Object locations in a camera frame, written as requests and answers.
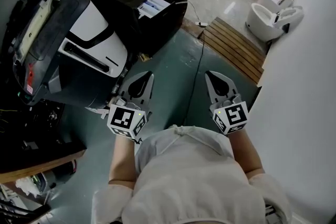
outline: forearm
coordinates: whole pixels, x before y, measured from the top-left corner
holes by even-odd
[[[242,167],[247,178],[264,173],[260,157],[245,130],[229,134],[236,162]]]
[[[136,181],[134,142],[119,135],[115,139],[109,184],[134,188]]]

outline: person's right arm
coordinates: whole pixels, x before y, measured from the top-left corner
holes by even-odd
[[[263,165],[255,147],[245,130],[228,135],[236,162],[241,166],[247,179],[264,174]]]

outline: person's left arm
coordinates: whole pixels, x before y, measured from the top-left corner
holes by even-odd
[[[115,139],[109,185],[122,185],[133,189],[136,182],[134,142],[120,135]]]

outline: yellow wire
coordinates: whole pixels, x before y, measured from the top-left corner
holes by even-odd
[[[5,110],[5,109],[0,109],[0,111],[3,111],[3,112],[17,112],[17,110]]]

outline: shirt sleeve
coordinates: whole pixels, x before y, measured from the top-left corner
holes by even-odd
[[[281,222],[274,223],[291,223],[292,212],[289,201],[276,179],[267,174],[259,174],[250,178],[249,183],[257,188],[264,198],[266,218],[272,219],[272,215],[276,215],[281,218]]]
[[[108,224],[117,221],[129,202],[133,190],[121,185],[109,185],[93,195],[91,224]]]

